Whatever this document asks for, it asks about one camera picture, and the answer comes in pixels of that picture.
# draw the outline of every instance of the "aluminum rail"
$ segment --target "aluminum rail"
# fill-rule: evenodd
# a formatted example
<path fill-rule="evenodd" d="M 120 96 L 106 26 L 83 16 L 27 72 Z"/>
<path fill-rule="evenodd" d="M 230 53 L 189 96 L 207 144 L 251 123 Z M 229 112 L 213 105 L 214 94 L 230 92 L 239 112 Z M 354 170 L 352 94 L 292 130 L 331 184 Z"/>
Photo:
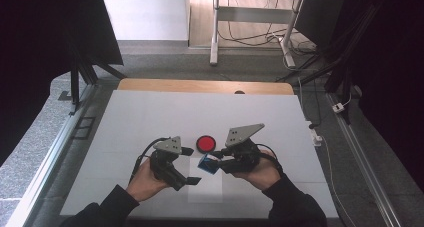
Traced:
<path fill-rule="evenodd" d="M 336 104 L 331 98 L 330 94 L 327 94 L 327 99 L 328 99 L 328 103 L 331 106 Z M 336 118 L 349 144 L 352 154 L 356 159 L 356 163 L 358 164 L 359 169 L 362 172 L 365 182 L 367 183 L 370 192 L 372 193 L 372 195 L 374 196 L 376 200 L 376 204 L 381 212 L 381 215 L 384 221 L 386 222 L 386 225 L 389 227 L 402 226 L 386 192 L 384 191 L 383 186 L 381 185 L 376 174 L 374 173 L 374 170 L 365 152 L 363 151 L 363 148 L 361 144 L 359 143 L 358 138 L 356 137 L 355 132 L 352 129 L 352 126 L 347 125 L 343 117 L 341 117 L 341 115 L 336 114 Z"/>
<path fill-rule="evenodd" d="M 41 162 L 40 168 L 38 168 L 37 173 L 29 184 L 27 190 L 25 191 L 21 201 L 10 217 L 7 227 L 19 227 L 24 226 L 27 219 L 31 215 L 33 207 L 40 196 L 40 193 L 44 187 L 44 184 L 47 182 L 51 172 L 54 169 L 54 166 L 57 160 L 62 153 L 65 145 L 67 144 L 69 138 L 71 137 L 72 131 L 78 123 L 80 117 L 86 112 L 86 109 L 93 98 L 96 87 L 93 85 L 87 85 L 82 93 L 80 108 L 75 112 L 74 115 L 69 115 L 59 131 L 56 139 L 53 141 L 52 146 L 47 152 L 46 157 L 43 162 Z"/>

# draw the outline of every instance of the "red circle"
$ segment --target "red circle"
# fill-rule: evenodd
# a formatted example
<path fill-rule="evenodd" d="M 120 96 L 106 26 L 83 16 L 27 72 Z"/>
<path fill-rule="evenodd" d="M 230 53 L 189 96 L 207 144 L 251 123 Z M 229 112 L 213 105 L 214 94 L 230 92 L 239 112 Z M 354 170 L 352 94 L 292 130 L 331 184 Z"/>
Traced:
<path fill-rule="evenodd" d="M 202 136 L 197 140 L 197 147 L 203 152 L 212 151 L 215 148 L 215 139 L 211 136 Z"/>

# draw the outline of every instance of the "gray bracket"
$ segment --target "gray bracket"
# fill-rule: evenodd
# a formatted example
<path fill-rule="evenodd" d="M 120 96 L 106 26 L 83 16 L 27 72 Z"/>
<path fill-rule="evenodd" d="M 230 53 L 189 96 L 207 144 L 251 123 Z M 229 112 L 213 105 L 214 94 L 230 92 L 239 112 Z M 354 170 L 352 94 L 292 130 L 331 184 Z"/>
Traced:
<path fill-rule="evenodd" d="M 236 144 L 243 143 L 250 136 L 256 134 L 259 130 L 265 127 L 265 124 L 255 124 L 255 125 L 247 125 L 242 127 L 231 128 L 228 132 L 227 141 L 225 141 L 225 146 L 231 147 Z"/>
<path fill-rule="evenodd" d="M 182 153 L 181 138 L 180 136 L 176 136 L 174 138 L 167 139 L 153 145 L 153 148 L 180 155 Z"/>

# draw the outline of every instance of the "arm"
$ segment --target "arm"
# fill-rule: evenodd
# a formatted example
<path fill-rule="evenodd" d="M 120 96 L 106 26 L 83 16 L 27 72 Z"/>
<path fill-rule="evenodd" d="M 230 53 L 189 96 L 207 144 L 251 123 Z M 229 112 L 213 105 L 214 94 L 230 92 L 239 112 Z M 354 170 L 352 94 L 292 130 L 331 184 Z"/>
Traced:
<path fill-rule="evenodd" d="M 140 165 L 137 174 L 126 190 L 116 185 L 100 205 L 89 204 L 77 215 L 65 220 L 61 226 L 123 226 L 127 216 L 139 205 L 138 202 L 153 197 L 166 187 L 165 182 L 154 177 L 150 170 L 150 160 L 147 159 Z"/>
<path fill-rule="evenodd" d="M 269 220 L 273 226 L 327 226 L 325 214 L 314 198 L 296 188 L 286 174 L 280 176 L 271 161 L 261 158 L 253 171 L 233 175 L 247 180 L 272 199 Z"/>

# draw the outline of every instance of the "gray floor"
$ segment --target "gray floor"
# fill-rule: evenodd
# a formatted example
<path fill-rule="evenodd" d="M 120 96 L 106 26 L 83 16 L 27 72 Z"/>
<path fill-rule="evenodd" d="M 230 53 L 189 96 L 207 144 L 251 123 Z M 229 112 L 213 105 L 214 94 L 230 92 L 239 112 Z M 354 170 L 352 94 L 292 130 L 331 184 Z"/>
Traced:
<path fill-rule="evenodd" d="M 220 50 L 219 65 L 209 66 L 208 50 L 189 49 L 181 43 L 170 42 L 120 42 L 125 67 L 116 68 L 129 77 L 201 79 L 224 81 L 265 81 L 274 82 L 284 76 L 281 51 L 264 50 Z M 296 57 L 302 63 L 307 57 Z M 319 68 L 321 63 L 311 68 Z M 93 130 L 87 139 L 72 139 L 58 161 L 58 165 L 46 184 L 28 226 L 57 226 L 63 217 L 59 216 L 67 194 L 90 146 L 95 129 L 110 94 L 118 81 L 105 71 L 97 69 L 99 84 L 94 99 L 85 113 L 85 118 L 94 118 Z M 356 226 L 385 226 L 379 208 L 368 190 L 364 178 L 356 164 L 350 148 L 332 112 L 322 85 L 325 77 L 316 81 L 318 92 L 316 101 L 314 85 L 303 86 L 302 100 L 308 119 L 318 122 L 318 110 L 322 123 L 317 127 L 318 134 L 325 137 L 328 148 L 317 148 L 317 154 L 326 175 L 336 207 L 347 226 L 353 226 L 331 188 L 327 150 L 331 156 L 334 186 L 338 197 Z M 22 139 L 15 152 L 0 168 L 1 199 L 0 226 L 4 226 L 20 198 L 23 196 L 45 153 L 54 141 L 65 116 L 69 113 L 70 102 L 58 101 L 62 91 L 69 91 L 69 75 L 58 77 L 52 82 L 51 96 L 33 127 Z M 352 127 L 359 137 L 375 172 L 386 189 L 403 226 L 422 226 L 424 223 L 424 195 L 415 185 L 402 164 L 387 143 L 373 126 L 364 118 L 357 107 L 354 95 L 351 101 Z M 84 136 L 83 130 L 75 131 L 74 136 Z M 343 226 L 339 220 L 329 220 L 329 226 Z"/>

